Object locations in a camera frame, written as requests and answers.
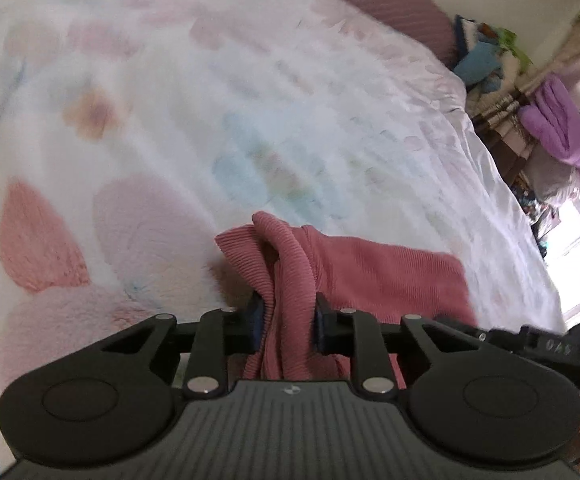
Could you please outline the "pink ribbed knit garment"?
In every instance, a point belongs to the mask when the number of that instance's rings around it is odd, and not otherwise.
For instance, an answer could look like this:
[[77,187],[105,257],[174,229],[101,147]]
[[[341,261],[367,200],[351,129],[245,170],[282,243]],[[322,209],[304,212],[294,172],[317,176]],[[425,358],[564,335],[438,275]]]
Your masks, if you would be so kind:
[[215,243],[265,304],[261,348],[246,359],[246,379],[348,377],[347,359],[315,350],[317,295],[334,310],[365,311],[383,323],[419,314],[476,324],[464,267],[444,252],[328,236],[314,226],[290,226],[265,211],[245,226],[218,234]]

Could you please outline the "purple plush toy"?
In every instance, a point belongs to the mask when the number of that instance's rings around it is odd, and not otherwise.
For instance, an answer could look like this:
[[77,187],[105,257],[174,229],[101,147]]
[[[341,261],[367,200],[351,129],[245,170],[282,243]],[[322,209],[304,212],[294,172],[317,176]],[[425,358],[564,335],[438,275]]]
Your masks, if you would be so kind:
[[580,111],[557,75],[546,76],[517,117],[549,155],[580,174]]

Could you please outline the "white floral fleece blanket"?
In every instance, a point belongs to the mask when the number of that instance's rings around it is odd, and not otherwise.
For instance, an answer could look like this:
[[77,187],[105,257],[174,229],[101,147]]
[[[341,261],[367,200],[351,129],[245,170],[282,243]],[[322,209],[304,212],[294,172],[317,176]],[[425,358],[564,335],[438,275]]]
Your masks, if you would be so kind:
[[480,326],[566,327],[420,42],[344,0],[0,0],[0,394],[156,313],[246,302],[214,238],[260,210],[454,255]]

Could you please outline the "blue plush toy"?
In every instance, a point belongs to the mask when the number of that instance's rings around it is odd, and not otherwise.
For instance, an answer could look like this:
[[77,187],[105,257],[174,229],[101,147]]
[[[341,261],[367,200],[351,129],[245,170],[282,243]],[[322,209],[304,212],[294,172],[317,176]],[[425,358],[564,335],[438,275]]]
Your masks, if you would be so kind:
[[454,19],[454,32],[458,61],[454,74],[468,90],[479,88],[482,93],[492,93],[503,83],[503,49],[497,32],[490,25],[479,23],[461,15]]

